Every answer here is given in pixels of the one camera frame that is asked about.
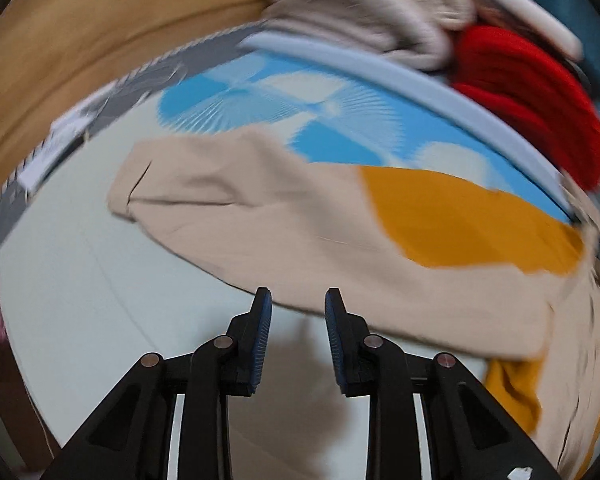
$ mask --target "red cloth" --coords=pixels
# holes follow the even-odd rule
[[[600,182],[600,119],[576,78],[544,50],[476,25],[456,44],[452,87],[500,117],[583,189]]]

